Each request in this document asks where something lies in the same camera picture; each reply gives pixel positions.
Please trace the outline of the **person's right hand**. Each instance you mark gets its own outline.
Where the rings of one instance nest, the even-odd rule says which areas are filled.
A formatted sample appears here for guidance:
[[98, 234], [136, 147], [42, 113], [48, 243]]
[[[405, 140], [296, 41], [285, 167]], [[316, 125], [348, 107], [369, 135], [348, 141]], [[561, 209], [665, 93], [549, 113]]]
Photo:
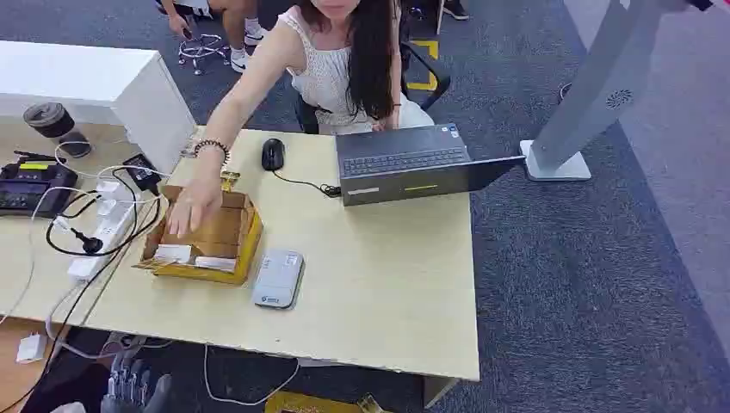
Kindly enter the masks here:
[[196, 231], [222, 204], [219, 176], [198, 176], [188, 182], [168, 214], [167, 232], [183, 237]]

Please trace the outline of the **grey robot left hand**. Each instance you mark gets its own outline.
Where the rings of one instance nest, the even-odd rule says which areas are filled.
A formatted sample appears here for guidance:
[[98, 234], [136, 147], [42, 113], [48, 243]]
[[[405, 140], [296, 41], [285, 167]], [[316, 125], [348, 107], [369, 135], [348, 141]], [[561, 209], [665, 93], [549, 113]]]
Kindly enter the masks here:
[[163, 412], [172, 393], [172, 385], [171, 374], [163, 374], [154, 380], [141, 359], [121, 352], [112, 362], [101, 412]]

